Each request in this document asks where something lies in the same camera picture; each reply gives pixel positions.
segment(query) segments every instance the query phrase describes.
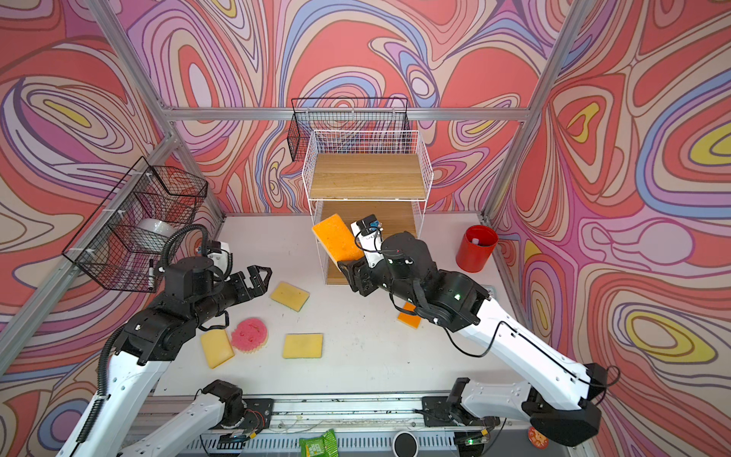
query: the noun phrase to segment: yellow sponge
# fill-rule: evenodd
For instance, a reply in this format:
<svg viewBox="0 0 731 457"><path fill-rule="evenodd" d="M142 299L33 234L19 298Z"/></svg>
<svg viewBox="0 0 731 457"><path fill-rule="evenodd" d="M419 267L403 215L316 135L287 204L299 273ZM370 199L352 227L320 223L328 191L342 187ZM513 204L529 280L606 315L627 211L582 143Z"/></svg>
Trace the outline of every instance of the yellow sponge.
<svg viewBox="0 0 731 457"><path fill-rule="evenodd" d="M309 296L309 292L305 292L299 287L287 284L286 282L280 282L274 292L269 295L269 298L285 305L287 308L300 311Z"/></svg>
<svg viewBox="0 0 731 457"><path fill-rule="evenodd" d="M416 306L409 302L406 302L404 303L404 309L407 311L414 311L416 309ZM398 320L413 328L419 328L419 324L421 323L421 317L411 316L404 313L398 313Z"/></svg>
<svg viewBox="0 0 731 457"><path fill-rule="evenodd" d="M321 358L322 333L293 333L284 339L284 358Z"/></svg>
<svg viewBox="0 0 731 457"><path fill-rule="evenodd" d="M358 260L363 257L363 251L355 246L352 232L338 214L333 214L315 225L312 231L336 265L342 260Z"/></svg>
<svg viewBox="0 0 731 457"><path fill-rule="evenodd" d="M226 330L209 330L200 336L200 343L210 368L216 368L233 357L233 349Z"/></svg>

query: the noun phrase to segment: psychedelic patterned wall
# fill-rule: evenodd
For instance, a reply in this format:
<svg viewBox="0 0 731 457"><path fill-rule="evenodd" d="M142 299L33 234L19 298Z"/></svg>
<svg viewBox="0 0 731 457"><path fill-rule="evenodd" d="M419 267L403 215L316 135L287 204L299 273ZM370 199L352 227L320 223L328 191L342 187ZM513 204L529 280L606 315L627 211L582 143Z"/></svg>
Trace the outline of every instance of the psychedelic patterned wall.
<svg viewBox="0 0 731 457"><path fill-rule="evenodd" d="M728 456L731 4L598 3L493 223L534 332L622 371L600 455Z"/></svg>
<svg viewBox="0 0 731 457"><path fill-rule="evenodd" d="M171 106L286 107L292 97L401 94L415 107L525 107L567 7L163 0L123 3L118 18ZM418 124L437 173L433 211L482 209L516 125ZM178 128L224 212L305 210L286 122L186 121Z"/></svg>
<svg viewBox="0 0 731 457"><path fill-rule="evenodd" d="M223 212L308 210L302 162L292 163L285 124L178 122L178 131L208 178ZM432 211L482 210L518 123L438 121L433 124L428 127L436 133L428 143L434 168L429 208Z"/></svg>
<svg viewBox="0 0 731 457"><path fill-rule="evenodd" d="M2 326L48 275L83 220L160 138L87 10L75 1L30 1L22 9L4 4Z"/></svg>
<svg viewBox="0 0 731 457"><path fill-rule="evenodd" d="M83 1L0 1L0 328L161 135ZM56 454L96 354L147 300L81 276L0 378L0 456Z"/></svg>
<svg viewBox="0 0 731 457"><path fill-rule="evenodd" d="M285 107L291 97L404 94L418 107L469 107L507 94L510 106L527 106L568 6L142 0L115 7L170 106Z"/></svg>

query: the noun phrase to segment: white table surface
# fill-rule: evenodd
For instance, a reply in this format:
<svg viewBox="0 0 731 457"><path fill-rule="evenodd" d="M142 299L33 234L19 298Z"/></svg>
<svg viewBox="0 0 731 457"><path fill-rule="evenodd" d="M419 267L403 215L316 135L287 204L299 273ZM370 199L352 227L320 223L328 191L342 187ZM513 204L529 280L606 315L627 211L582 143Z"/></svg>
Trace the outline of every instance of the white table surface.
<svg viewBox="0 0 731 457"><path fill-rule="evenodd" d="M439 268L461 271L455 261L461 235L478 223L475 214L426 216L422 239ZM234 350L234 358L210 369L198 331L163 374L155 395L193 395L215 379L236 384L249 395L449 390L458 377L482 382L520 380L492 354L480 359L460 354L436 325L422 321L415 330L397 321L398 312L383 290L364 298L348 286L325 285L311 226L309 216L226 218L219 240L231 247L234 271L246 272L248 265L273 270L266 295L228 309L231 326L227 331L230 335L242 320L258 317L268 327L268 341L252 354ZM470 276L494 286L500 304L513 314L492 259ZM310 292L300 312L268 297L281 281ZM207 325L214 323L223 323L223 317ZM283 359L287 333L323 333L322 358ZM461 336L454 339L467 351L484 350Z"/></svg>

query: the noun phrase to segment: wooden shelf board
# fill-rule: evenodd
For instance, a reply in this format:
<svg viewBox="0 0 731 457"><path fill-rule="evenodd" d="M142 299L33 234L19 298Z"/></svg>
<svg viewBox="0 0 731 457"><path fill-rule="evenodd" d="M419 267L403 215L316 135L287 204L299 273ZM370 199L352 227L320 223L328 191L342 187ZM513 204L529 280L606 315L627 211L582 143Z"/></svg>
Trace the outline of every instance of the wooden shelf board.
<svg viewBox="0 0 731 457"><path fill-rule="evenodd" d="M309 198L425 200L416 154L318 154Z"/></svg>
<svg viewBox="0 0 731 457"><path fill-rule="evenodd" d="M322 202L322 219L326 219L333 214L339 214L343 222L350 227L355 221L361 220L366 216L375 214L378 220L383 224L383 238L400 233L409 232L416 236L416 225L414 223L414 213L412 211L411 202L343 202L343 201L325 201ZM327 281L330 285L347 285L348 281L340 272L338 267L330 261L327 267Z"/></svg>

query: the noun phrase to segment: wire basket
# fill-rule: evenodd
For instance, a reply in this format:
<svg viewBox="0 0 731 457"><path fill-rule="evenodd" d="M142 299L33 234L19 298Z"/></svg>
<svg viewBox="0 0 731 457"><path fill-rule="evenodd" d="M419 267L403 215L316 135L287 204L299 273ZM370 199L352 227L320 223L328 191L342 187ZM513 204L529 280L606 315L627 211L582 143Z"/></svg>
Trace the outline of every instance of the wire basket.
<svg viewBox="0 0 731 457"><path fill-rule="evenodd" d="M153 275L153 270L169 236L146 230L141 223L144 219L163 221L170 226L169 232L177 231L193 222L208 193L204 178L180 168L147 164L141 173L132 172L136 167L137 164L128 175L138 174L139 178L101 230L86 246L70 248L102 205L64 249L67 259L106 290L156 291L160 277ZM182 238L173 246L172 253L181 242Z"/></svg>
<svg viewBox="0 0 731 457"><path fill-rule="evenodd" d="M314 130L410 130L405 97L304 97L292 99L287 144L292 161L302 161Z"/></svg>

